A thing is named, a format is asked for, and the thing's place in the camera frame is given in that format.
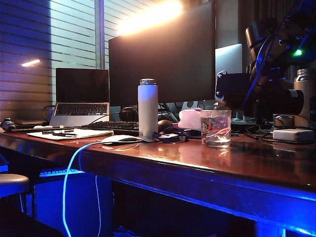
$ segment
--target glass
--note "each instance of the glass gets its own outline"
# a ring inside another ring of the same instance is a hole
[[[231,110],[203,110],[201,118],[202,144],[226,148],[231,141]]]

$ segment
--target computer monitor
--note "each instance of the computer monitor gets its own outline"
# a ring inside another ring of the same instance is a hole
[[[143,78],[160,103],[214,99],[215,3],[210,1],[140,32],[109,40],[110,104],[137,105]]]
[[[242,73],[241,43],[215,49],[215,75],[222,70],[227,73]]]

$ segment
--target desk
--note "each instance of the desk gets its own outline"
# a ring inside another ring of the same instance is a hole
[[[67,165],[74,151],[101,138],[52,142],[2,133],[0,146]],[[233,137],[228,149],[186,143],[97,144],[73,167],[257,222],[257,236],[284,229],[316,234],[316,145]]]

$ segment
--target laptop keyboard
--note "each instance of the laptop keyboard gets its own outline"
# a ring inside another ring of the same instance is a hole
[[[101,104],[58,104],[56,116],[106,115],[107,105]]]

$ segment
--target paper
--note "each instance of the paper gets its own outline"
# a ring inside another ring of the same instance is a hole
[[[67,136],[54,135],[54,134],[63,134],[64,132],[63,130],[52,131],[54,132],[54,134],[53,133],[43,134],[42,132],[31,132],[27,134],[34,137],[60,141],[60,140],[73,140],[73,139],[86,138],[86,137],[113,135],[114,133],[112,130],[90,130],[90,129],[79,129],[79,128],[75,128],[73,130],[74,130],[73,132],[67,132],[67,134],[71,134]]]

